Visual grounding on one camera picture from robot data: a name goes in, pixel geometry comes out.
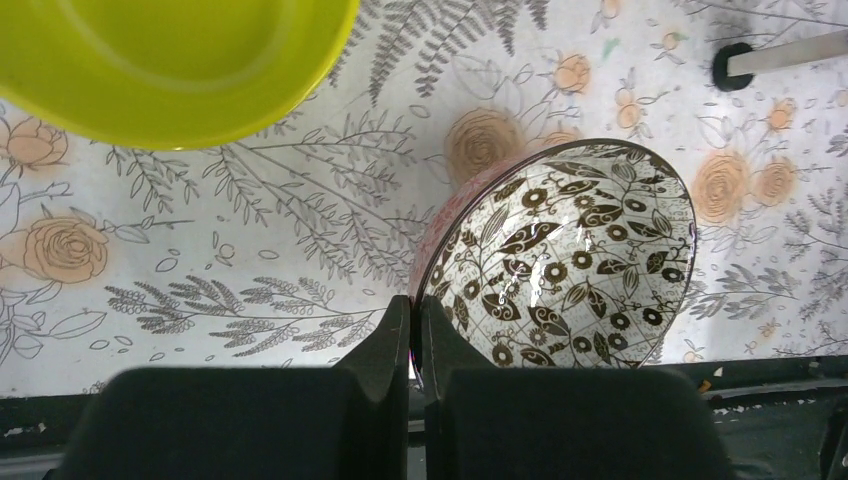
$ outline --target pink bowl exterior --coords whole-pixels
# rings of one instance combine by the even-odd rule
[[[511,167],[524,160],[536,155],[540,151],[553,148],[556,145],[547,145],[544,148],[534,150],[530,153],[510,158],[498,162],[486,170],[478,173],[471,180],[465,182],[453,196],[442,205],[439,212],[433,217],[433,221],[424,232],[424,237],[421,243],[418,244],[418,249],[415,254],[415,261],[412,264],[412,273],[409,275],[409,289],[407,293],[413,299],[418,295],[418,290],[421,286],[421,280],[427,273],[427,268],[430,265],[430,260],[437,253],[439,244],[444,239],[445,235],[450,230],[451,225],[457,217],[462,213],[466,206],[477,200],[486,188],[494,182],[497,182],[503,174]]]

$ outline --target patterned bowl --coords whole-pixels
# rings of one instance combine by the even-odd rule
[[[620,140],[582,140],[471,179],[413,265],[415,312],[440,299],[494,364],[641,365],[677,313],[695,217],[674,169]]]

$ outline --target yellow-green bowl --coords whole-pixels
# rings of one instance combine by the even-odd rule
[[[358,0],[0,0],[0,96],[96,140],[200,148],[282,118]]]

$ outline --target metal rod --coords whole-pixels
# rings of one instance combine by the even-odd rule
[[[758,74],[840,55],[848,55],[848,30],[735,55],[727,61],[727,76]]]
[[[18,475],[44,475],[51,468],[58,468],[62,462],[61,453],[0,458],[0,477],[15,478]]]

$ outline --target black rubber end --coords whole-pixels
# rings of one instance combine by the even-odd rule
[[[734,43],[719,50],[713,59],[713,83],[716,88],[722,92],[732,92],[750,85],[754,79],[753,75],[727,76],[727,61],[730,57],[753,51],[754,48],[747,43]]]

